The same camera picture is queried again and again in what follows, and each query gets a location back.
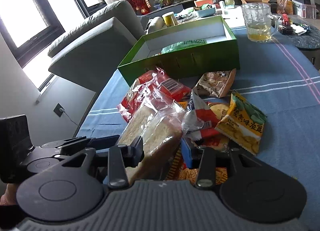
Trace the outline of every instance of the cardboard box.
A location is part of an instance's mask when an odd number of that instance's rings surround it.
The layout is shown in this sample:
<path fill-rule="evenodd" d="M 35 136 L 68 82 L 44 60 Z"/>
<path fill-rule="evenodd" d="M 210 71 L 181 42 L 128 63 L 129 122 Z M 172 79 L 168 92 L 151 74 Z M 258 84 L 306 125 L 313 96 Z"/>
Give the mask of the cardboard box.
<path fill-rule="evenodd" d="M 287 5 L 286 7 L 284 8 L 284 11 L 286 14 L 289 14 L 289 15 L 293 15 L 293 6 L 292 6 L 292 1 L 290 0 L 287 0 Z"/>
<path fill-rule="evenodd" d="M 173 43 L 197 39 L 206 39 L 207 44 L 153 56 Z M 180 24 L 142 36 L 118 69 L 131 85 L 156 66 L 173 79 L 240 69 L 236 37 L 221 16 Z"/>
<path fill-rule="evenodd" d="M 242 4 L 263 2 L 263 3 L 270 5 L 269 1 L 270 0 L 241 0 Z"/>

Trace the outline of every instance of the plant pot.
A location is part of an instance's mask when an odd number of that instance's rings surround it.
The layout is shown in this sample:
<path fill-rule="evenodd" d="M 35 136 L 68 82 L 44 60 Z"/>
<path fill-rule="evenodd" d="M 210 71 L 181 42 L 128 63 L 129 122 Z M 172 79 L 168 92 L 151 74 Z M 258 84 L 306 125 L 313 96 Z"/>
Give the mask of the plant pot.
<path fill-rule="evenodd" d="M 172 4 L 172 0 L 164 0 L 163 4 L 164 4 L 164 6 L 169 6 Z"/>
<path fill-rule="evenodd" d="M 235 0 L 224 0 L 226 6 L 235 5 Z"/>

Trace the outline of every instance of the sofa armrest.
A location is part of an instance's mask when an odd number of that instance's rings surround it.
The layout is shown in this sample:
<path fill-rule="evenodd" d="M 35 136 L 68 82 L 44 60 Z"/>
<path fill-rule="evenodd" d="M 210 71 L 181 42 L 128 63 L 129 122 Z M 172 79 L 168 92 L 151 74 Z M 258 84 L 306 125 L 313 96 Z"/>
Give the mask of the sofa armrest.
<path fill-rule="evenodd" d="M 94 27 L 52 58 L 49 71 L 100 92 L 137 42 L 115 17 Z"/>

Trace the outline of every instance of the red decoration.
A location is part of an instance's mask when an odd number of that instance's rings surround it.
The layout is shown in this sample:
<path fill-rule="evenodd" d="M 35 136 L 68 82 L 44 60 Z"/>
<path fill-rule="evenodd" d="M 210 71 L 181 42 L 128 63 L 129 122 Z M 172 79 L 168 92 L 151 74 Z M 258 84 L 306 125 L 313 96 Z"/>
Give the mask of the red decoration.
<path fill-rule="evenodd" d="M 142 15 L 148 14 L 150 12 L 149 0 L 128 0 L 134 11 L 140 11 Z"/>

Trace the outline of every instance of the red snack bag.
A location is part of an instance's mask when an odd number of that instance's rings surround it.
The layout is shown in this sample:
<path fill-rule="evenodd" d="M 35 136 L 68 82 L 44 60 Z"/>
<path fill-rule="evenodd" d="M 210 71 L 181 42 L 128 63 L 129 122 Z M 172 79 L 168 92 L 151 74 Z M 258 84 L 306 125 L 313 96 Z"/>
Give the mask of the red snack bag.
<path fill-rule="evenodd" d="M 180 101 L 191 89 L 170 78 L 163 69 L 157 67 L 157 71 L 150 70 L 138 77 L 122 102 L 117 106 L 120 114 L 129 122 L 131 117 L 139 109 L 144 97 L 159 89 L 162 93 L 176 101 Z"/>
<path fill-rule="evenodd" d="M 198 141 L 219 135 L 220 133 L 215 130 L 215 127 L 223 117 L 222 114 L 228 111 L 228 108 L 229 105 L 226 103 L 206 103 L 193 89 L 187 110 L 193 111 L 190 116 L 195 116 L 204 121 L 204 125 L 202 129 L 189 132 L 186 136 L 193 141 Z"/>

